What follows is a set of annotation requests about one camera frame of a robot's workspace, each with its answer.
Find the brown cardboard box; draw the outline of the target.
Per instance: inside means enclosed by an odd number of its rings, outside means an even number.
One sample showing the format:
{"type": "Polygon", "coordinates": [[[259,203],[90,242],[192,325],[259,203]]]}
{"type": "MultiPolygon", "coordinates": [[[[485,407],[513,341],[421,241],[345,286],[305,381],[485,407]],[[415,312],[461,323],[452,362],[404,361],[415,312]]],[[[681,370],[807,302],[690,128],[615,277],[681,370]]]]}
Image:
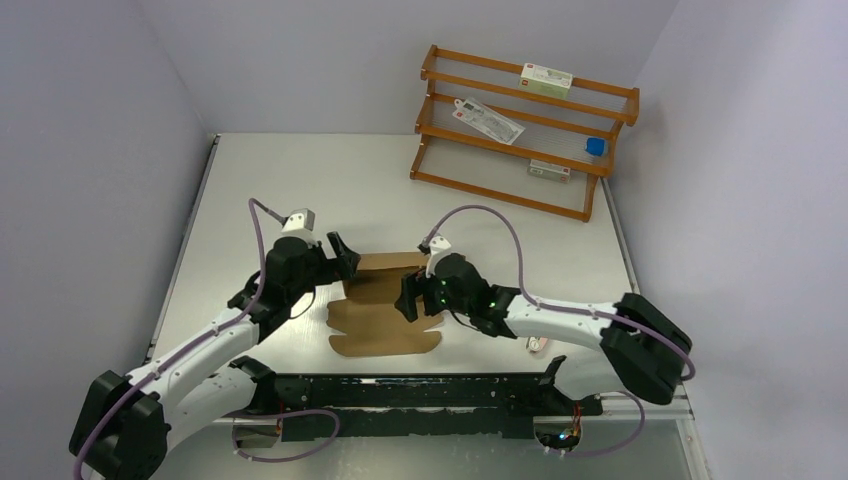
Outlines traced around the brown cardboard box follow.
{"type": "Polygon", "coordinates": [[[401,279],[427,263],[419,252],[368,253],[357,273],[343,282],[345,298],[327,305],[330,347],[348,358],[425,354],[442,341],[440,316],[410,323],[396,310],[401,279]]]}

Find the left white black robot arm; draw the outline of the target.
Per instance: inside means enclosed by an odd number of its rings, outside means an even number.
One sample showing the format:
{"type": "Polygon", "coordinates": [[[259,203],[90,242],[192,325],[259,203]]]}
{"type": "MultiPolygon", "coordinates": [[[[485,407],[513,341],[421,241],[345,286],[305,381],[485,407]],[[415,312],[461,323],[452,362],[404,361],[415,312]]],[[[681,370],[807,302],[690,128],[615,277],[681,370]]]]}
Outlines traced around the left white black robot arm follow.
{"type": "Polygon", "coordinates": [[[360,255],[338,233],[327,238],[332,258],[320,242],[281,236],[203,330],[127,374],[98,376],[70,439],[74,478],[90,467],[104,479],[148,479],[170,450],[214,420],[282,412],[275,372],[245,353],[290,320],[302,296],[355,276],[360,255]]]}

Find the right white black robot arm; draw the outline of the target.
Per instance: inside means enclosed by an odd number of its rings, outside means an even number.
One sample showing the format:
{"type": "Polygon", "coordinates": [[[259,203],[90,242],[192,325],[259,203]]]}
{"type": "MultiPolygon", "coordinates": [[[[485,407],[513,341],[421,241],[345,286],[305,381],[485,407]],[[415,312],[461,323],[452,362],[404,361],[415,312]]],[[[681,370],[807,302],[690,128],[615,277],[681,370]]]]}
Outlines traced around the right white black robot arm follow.
{"type": "Polygon", "coordinates": [[[689,336],[636,293],[600,304],[532,298],[517,287],[488,283],[464,256],[449,254],[433,269],[404,275],[394,306],[410,323],[420,314],[450,312],[490,337],[544,337],[590,350],[587,360],[556,364],[553,378],[541,385],[540,402],[553,414],[617,391],[668,405],[690,372],[689,336]]]}

